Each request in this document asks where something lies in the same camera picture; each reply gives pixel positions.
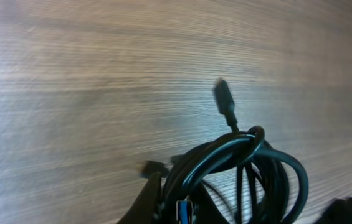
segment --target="wooden surface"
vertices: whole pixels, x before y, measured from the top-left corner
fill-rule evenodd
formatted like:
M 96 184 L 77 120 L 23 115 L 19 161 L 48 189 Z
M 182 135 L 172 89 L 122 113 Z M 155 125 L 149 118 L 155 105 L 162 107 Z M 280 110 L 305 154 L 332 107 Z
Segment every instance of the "wooden surface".
M 218 77 L 306 167 L 298 223 L 352 196 L 352 0 L 0 0 L 0 224 L 116 223 L 136 163 L 229 132 Z

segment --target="wood grain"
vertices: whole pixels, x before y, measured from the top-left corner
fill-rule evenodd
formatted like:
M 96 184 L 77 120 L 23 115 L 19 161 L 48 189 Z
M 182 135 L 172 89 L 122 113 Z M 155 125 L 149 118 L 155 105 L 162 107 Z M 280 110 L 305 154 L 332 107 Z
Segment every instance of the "wood grain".
M 0 0 L 0 224 L 116 223 L 136 163 L 229 132 L 218 77 L 306 167 L 298 223 L 352 196 L 352 1 Z

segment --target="cable connector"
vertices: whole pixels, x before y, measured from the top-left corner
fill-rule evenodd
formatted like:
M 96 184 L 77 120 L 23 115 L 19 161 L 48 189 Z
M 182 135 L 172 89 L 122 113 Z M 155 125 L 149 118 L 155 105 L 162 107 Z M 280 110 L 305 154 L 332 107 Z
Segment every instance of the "cable connector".
M 238 132 L 238 121 L 234 114 L 235 104 L 227 82 L 221 78 L 218 79 L 215 87 L 213 88 L 213 94 L 214 98 L 216 99 L 219 113 L 224 115 L 227 121 L 227 125 L 231 127 L 232 132 Z

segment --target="cord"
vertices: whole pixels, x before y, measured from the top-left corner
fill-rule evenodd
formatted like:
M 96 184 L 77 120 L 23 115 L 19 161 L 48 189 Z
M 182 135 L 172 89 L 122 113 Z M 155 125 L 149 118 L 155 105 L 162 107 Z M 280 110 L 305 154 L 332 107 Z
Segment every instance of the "cord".
M 254 223 L 293 223 L 306 203 L 308 178 L 295 158 L 277 151 L 265 140 L 262 127 L 239 131 L 234 114 L 234 101 L 224 80 L 214 88 L 217 107 L 226 118 L 232 133 L 207 142 L 182 155 L 170 170 L 163 187 L 163 211 L 171 211 L 179 199 L 184 199 L 202 182 L 204 176 L 237 167 L 237 211 L 235 221 L 242 224 L 242 175 L 246 170 L 249 182 Z M 299 182 L 297 200 L 284 217 L 289 200 L 289 182 L 281 162 L 290 165 Z M 265 196 L 257 203 L 255 180 L 262 185 Z

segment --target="coiled black cable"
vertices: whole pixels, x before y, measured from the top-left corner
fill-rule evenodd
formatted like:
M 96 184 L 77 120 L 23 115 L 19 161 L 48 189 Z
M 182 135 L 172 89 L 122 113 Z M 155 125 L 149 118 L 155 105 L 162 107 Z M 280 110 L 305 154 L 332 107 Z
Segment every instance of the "coiled black cable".
M 163 187 L 165 210 L 177 200 L 185 198 L 203 178 L 212 173 L 237 167 L 237 212 L 235 221 L 242 223 L 242 175 L 246 170 L 252 203 L 252 218 L 249 223 L 293 223 L 306 203 L 308 178 L 305 169 L 292 156 L 277 151 L 265 140 L 262 127 L 254 126 L 247 132 L 239 131 L 234 115 L 234 102 L 225 81 L 214 89 L 220 113 L 227 120 L 232 133 L 213 142 L 191 149 L 170 170 Z M 289 182 L 281 162 L 290 165 L 299 182 L 298 197 L 286 215 L 289 200 Z M 257 203 L 255 180 L 261 184 L 264 197 Z

